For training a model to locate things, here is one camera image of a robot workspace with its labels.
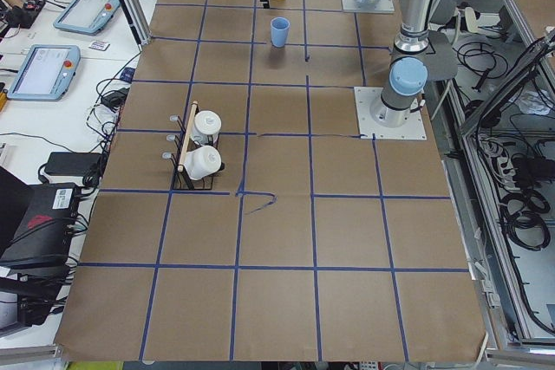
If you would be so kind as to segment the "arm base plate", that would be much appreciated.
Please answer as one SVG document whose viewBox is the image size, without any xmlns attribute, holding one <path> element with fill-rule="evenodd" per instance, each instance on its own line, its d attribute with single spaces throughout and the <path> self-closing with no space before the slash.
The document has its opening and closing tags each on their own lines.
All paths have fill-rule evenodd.
<svg viewBox="0 0 555 370">
<path fill-rule="evenodd" d="M 417 100 L 405 110 L 393 110 L 382 102 L 382 88 L 355 87 L 359 135 L 376 140 L 426 140 Z"/>
<path fill-rule="evenodd" d="M 343 11 L 372 14 L 393 14 L 393 0 L 342 0 Z"/>
</svg>

